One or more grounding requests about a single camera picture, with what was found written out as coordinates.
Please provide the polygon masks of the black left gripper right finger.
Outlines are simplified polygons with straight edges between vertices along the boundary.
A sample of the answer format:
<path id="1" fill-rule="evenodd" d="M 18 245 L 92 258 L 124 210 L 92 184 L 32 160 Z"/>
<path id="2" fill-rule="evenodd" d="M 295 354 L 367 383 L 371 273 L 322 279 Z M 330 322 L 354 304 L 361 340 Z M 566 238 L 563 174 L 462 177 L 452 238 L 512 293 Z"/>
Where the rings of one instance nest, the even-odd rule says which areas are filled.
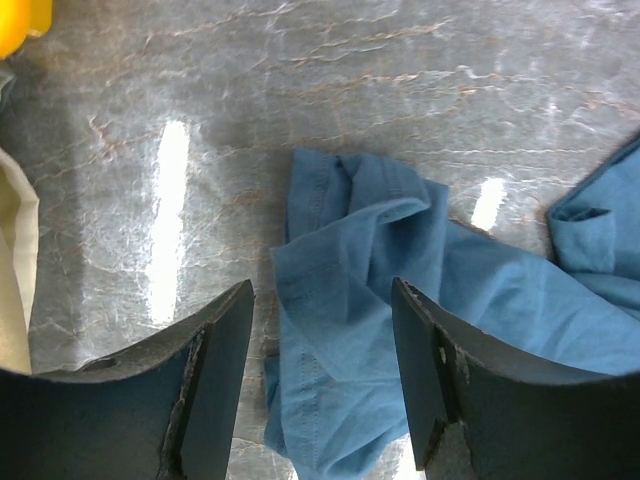
<path id="1" fill-rule="evenodd" d="M 416 467 L 477 479 L 635 479 L 639 377 L 510 346 L 395 280 L 392 319 Z"/>

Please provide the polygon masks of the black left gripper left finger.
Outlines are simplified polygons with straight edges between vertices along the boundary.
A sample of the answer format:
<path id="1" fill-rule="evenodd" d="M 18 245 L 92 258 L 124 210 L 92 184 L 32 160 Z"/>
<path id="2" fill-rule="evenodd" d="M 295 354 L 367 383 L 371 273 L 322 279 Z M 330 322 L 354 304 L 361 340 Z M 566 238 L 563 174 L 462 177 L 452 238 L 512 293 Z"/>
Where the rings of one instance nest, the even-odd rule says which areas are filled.
<path id="1" fill-rule="evenodd" d="M 76 371 L 1 374 L 5 479 L 222 479 L 251 336 L 254 291 Z"/>

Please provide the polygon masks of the dark blue t-shirt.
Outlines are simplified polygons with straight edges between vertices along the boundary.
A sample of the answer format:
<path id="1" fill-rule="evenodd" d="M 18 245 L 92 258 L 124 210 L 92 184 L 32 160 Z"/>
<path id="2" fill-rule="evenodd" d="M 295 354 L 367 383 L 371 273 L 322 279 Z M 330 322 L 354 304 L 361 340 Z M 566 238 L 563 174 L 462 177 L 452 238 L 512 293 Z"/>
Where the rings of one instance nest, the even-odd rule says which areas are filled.
<path id="1" fill-rule="evenodd" d="M 638 144 L 548 210 L 552 259 L 447 203 L 400 162 L 294 152 L 266 444 L 301 479 L 402 436 L 444 479 L 637 478 Z"/>

